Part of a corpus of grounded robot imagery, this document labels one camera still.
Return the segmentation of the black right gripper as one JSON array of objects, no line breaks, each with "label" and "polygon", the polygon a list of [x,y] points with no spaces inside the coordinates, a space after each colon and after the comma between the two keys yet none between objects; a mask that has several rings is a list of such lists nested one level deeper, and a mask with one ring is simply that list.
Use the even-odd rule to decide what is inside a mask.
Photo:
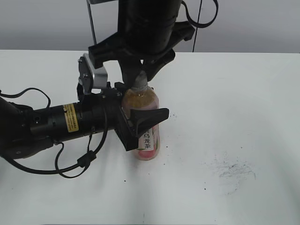
[{"label": "black right gripper", "polygon": [[195,29],[189,22],[176,22],[166,35],[157,29],[136,31],[138,33],[128,40],[124,34],[116,32],[88,48],[90,61],[95,68],[102,67],[106,61],[118,60],[122,80],[128,89],[140,72],[142,78],[151,81],[165,65],[174,60],[173,48],[182,40],[190,40]]}]

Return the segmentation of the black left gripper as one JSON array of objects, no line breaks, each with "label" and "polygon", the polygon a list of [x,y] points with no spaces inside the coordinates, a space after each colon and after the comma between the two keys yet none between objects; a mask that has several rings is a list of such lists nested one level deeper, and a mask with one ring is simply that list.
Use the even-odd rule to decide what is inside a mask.
[{"label": "black left gripper", "polygon": [[114,87],[107,83],[107,88],[99,94],[91,96],[92,125],[96,133],[103,133],[99,146],[100,150],[109,130],[114,130],[125,150],[138,147],[138,138],[146,131],[169,118],[169,109],[130,110],[130,120],[122,110],[121,102],[127,87],[122,82],[115,82]]}]

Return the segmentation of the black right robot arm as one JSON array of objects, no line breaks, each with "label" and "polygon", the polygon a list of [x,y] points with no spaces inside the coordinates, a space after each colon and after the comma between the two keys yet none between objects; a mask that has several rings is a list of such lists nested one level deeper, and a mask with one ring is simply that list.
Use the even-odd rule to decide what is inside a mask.
[{"label": "black right robot arm", "polygon": [[173,48],[194,34],[188,21],[176,21],[180,6],[180,0],[120,0],[117,32],[88,48],[94,68],[116,60],[128,88],[139,75],[150,82],[174,60]]}]

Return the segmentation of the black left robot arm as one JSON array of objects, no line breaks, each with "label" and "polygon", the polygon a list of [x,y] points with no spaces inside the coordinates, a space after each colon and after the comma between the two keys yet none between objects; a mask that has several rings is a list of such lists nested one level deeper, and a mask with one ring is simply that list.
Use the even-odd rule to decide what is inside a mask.
[{"label": "black left robot arm", "polygon": [[8,102],[20,94],[0,96],[0,153],[12,159],[31,157],[54,144],[114,130],[126,151],[138,147],[139,138],[166,120],[167,108],[132,110],[126,116],[121,107],[122,83],[98,94],[84,95],[78,87],[79,101],[35,110]]}]

